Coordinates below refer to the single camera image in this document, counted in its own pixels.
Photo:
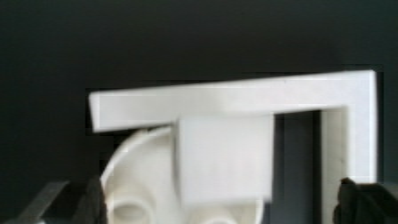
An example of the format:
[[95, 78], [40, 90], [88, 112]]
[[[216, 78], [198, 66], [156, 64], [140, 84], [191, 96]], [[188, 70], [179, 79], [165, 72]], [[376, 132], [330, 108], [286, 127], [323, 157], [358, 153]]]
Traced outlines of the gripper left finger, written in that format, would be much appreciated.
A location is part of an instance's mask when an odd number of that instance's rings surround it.
[[56, 201], [67, 186], [67, 181], [44, 185], [15, 217], [15, 224], [108, 224], [99, 177], [88, 179], [74, 204]]

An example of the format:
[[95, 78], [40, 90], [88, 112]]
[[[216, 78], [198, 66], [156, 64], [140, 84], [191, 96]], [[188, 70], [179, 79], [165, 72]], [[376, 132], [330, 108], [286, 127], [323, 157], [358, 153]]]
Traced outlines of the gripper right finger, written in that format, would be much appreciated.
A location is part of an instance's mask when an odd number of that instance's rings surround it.
[[398, 184], [341, 180], [334, 224], [398, 224]]

